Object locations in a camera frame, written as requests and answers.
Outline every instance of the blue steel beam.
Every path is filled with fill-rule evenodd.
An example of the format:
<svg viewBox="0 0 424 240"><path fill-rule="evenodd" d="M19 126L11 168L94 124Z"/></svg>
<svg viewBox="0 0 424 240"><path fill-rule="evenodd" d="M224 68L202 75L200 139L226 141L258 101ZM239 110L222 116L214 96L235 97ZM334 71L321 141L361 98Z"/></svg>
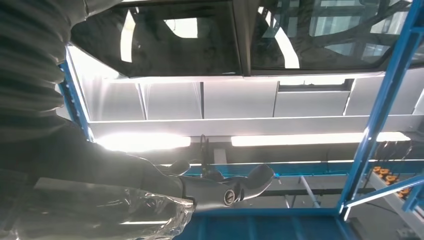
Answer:
<svg viewBox="0 0 424 240"><path fill-rule="evenodd" d="M59 67L65 75L64 81L59 85L59 88L62 94L65 96L66 109L68 109L72 121L79 125L89 140L89 124L87 122L86 116L84 115L83 106L81 105L80 99L78 98L77 89L74 81L72 80L69 65L67 61L65 61L64 63L60 64Z"/></svg>
<svg viewBox="0 0 424 240"><path fill-rule="evenodd" d="M421 42L422 33L416 32L415 30L418 31L419 28L414 27L421 27L415 25L419 18L422 5L423 0L414 0L412 2L400 37L394 47L393 55L388 64L374 106L372 107L362 141L356 150L352 169L350 170L349 177L337 205L344 219L347 218L350 211L350 207L345 207L345 203L355 198L361 179L367 169L368 160L375 151L377 135L386 122L405 73L411 64L412 56Z"/></svg>
<svg viewBox="0 0 424 240"><path fill-rule="evenodd" d="M370 192L368 194L362 195L361 197L358 197L354 200L350 200L348 202L346 202L345 206L347 208L351 208L353 206L359 205L359 204L363 204L384 196L387 196L389 194L393 194L396 192L399 192L402 189L406 189L406 188L410 188L413 186L417 186L420 184L424 183L424 175L421 176L414 176L411 178L408 178L404 181L395 183L393 185L387 186L385 188Z"/></svg>
<svg viewBox="0 0 424 240"><path fill-rule="evenodd" d="M291 216L337 216L335 208L224 208L194 212L197 217L291 217Z"/></svg>
<svg viewBox="0 0 424 240"><path fill-rule="evenodd" d="M415 209L415 207L424 200L424 184L416 186L412 189L411 193L408 195L405 203L402 206L402 210L409 212Z"/></svg>
<svg viewBox="0 0 424 240"><path fill-rule="evenodd" d="M395 170L395 174L415 174L417 169L423 168L424 160L404 161L388 161L384 163L384 167ZM247 176L259 164L227 164L214 165L215 169L220 171L224 177ZM314 163L267 163L274 170L276 176L321 176L321 175L347 175L352 167L352 162L314 162ZM371 169L373 164L368 165L367 170ZM191 166L186 176L200 176L202 174L202 166Z"/></svg>

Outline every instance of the blue rail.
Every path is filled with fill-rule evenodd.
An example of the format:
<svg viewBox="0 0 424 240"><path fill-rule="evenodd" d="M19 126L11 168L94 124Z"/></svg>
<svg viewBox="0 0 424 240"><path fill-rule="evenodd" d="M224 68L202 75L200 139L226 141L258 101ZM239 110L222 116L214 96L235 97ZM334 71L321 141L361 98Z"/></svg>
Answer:
<svg viewBox="0 0 424 240"><path fill-rule="evenodd" d="M367 170L371 169L376 162L371 162L367 166ZM267 163L272 168L275 175L281 176L321 176L321 175L347 175L351 168L352 162L281 162ZM234 165L215 165L215 168L222 173L224 177L247 176L258 164L234 164ZM423 161L388 161L384 163L384 167L394 170L396 174L414 174L417 169L424 166ZM185 174L187 176L200 176L202 174L202 166L192 166Z"/></svg>
<svg viewBox="0 0 424 240"><path fill-rule="evenodd" d="M90 139L89 124L84 115L83 106L78 98L77 88L72 80L71 72L67 61L59 65L64 73L64 81L59 85L61 93L64 95L65 106L69 112L70 118L74 123L84 131L87 139Z"/></svg>

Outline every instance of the ceiling light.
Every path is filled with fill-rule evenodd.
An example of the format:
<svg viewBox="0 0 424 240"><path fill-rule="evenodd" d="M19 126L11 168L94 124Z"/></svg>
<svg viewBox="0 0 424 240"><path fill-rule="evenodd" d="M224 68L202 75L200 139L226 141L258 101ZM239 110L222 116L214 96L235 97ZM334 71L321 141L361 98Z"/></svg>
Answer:
<svg viewBox="0 0 424 240"><path fill-rule="evenodd" d="M323 133L298 135L254 135L232 136L231 143L235 147L245 146L278 146L278 145L309 145L309 144L345 144L361 142L364 133ZM381 132L377 142L410 141L400 132Z"/></svg>
<svg viewBox="0 0 424 240"><path fill-rule="evenodd" d="M188 147L191 138L168 133L115 133L99 137L96 142L112 151L137 153Z"/></svg>

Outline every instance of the car windshield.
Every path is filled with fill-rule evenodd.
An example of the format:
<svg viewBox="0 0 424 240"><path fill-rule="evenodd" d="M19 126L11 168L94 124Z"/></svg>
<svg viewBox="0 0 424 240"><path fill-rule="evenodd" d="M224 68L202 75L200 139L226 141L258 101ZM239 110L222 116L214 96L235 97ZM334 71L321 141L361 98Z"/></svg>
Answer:
<svg viewBox="0 0 424 240"><path fill-rule="evenodd" d="M253 69L369 69L393 51L409 2L261 0L251 46ZM423 61L422 48L413 64Z"/></svg>
<svg viewBox="0 0 424 240"><path fill-rule="evenodd" d="M117 6L71 41L127 77L240 75L228 2Z"/></svg>
<svg viewBox="0 0 424 240"><path fill-rule="evenodd" d="M129 78L375 71L386 68L409 8L404 0L260 0L249 21L231 1L141 1L89 17L71 41ZM412 66L423 63L421 44Z"/></svg>

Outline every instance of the metal beam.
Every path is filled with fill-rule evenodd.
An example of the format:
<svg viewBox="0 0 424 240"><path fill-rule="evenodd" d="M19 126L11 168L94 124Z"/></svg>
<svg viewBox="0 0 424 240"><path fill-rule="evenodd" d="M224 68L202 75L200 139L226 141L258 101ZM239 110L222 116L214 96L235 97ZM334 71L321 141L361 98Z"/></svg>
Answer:
<svg viewBox="0 0 424 240"><path fill-rule="evenodd" d="M305 177L304 176L300 176L300 180L302 181L304 187L306 188L307 194L312 199L313 206L315 208L319 209L321 206L318 203L317 199L315 198L314 193L312 193L311 188L309 187L308 182L306 181Z"/></svg>
<svg viewBox="0 0 424 240"><path fill-rule="evenodd" d="M412 2L411 10L406 17L399 40L394 47L392 58L369 116L363 139L355 153L349 178L338 203L341 216L344 219L349 215L350 207L343 208L343 205L346 201L352 201L355 198L361 179L367 169L368 159L374 153L377 135L386 123L396 94L411 64L412 56L421 42L422 35L411 32L420 14L421 5L422 0Z"/></svg>
<svg viewBox="0 0 424 240"><path fill-rule="evenodd" d="M410 187L417 186L417 185L420 185L420 184L423 184L423 183L424 183L424 175L414 176L414 177L408 178L404 181L395 183L393 185L386 186L386 187L381 188L379 190L376 190L374 192L370 192L370 193L365 194L361 197L358 197L354 200L350 200L350 201L346 202L346 204L344 206L347 207L347 208L351 208L351 207L354 207L356 205L363 204L363 203L366 203L366 202L387 196L389 194L399 192L402 189L410 188Z"/></svg>
<svg viewBox="0 0 424 240"><path fill-rule="evenodd" d="M118 120L90 121L89 124L96 138L119 132L166 132L182 136L199 137L204 134L208 137L214 137L359 133L366 127L368 118L367 115L363 115L190 120ZM387 119L384 131L415 131L422 119L422 115L391 115Z"/></svg>

